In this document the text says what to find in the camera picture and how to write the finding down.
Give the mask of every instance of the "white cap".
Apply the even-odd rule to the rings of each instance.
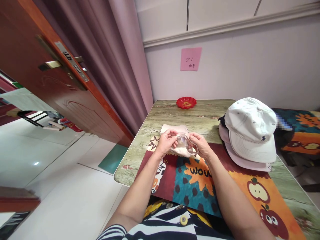
[[[224,141],[224,145],[226,146],[228,154],[235,164],[237,164],[240,167],[256,170],[256,171],[263,171],[263,172],[271,171],[271,166],[269,163],[252,162],[238,156],[230,145],[228,129],[223,127],[221,124],[219,124],[219,135],[222,141]]]
[[[276,160],[273,132],[277,120],[271,108],[255,98],[243,98],[228,108],[224,120],[236,154],[260,163]]]

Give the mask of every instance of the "red bowl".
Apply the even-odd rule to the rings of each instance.
[[[189,109],[197,104],[197,100],[192,97],[182,97],[177,100],[176,104],[179,108]]]

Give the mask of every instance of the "black and white striped clothing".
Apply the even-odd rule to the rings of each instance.
[[[197,214],[187,207],[159,207],[143,219],[141,224],[129,232],[121,225],[112,225],[100,234],[97,240],[111,239],[233,239],[204,223]]]

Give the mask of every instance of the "cap brim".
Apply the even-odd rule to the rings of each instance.
[[[277,159],[273,135],[263,144],[246,141],[233,131],[229,131],[229,139],[233,150],[244,159],[258,163],[272,163]]]
[[[250,170],[263,171],[263,172],[271,171],[271,166],[268,163],[252,162],[238,156],[230,145],[228,132],[229,132],[228,129],[224,128],[222,125],[219,125],[220,137],[224,141],[224,145],[226,146],[227,152],[235,164]]]

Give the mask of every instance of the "pink cap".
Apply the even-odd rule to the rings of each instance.
[[[259,162],[252,162],[246,160],[235,153],[232,149],[229,139],[229,130],[224,128],[221,124],[219,124],[219,134],[221,139],[224,141],[226,149],[230,158],[240,167],[256,170],[256,171],[263,171],[263,172],[270,172],[271,166],[269,163],[259,163]]]

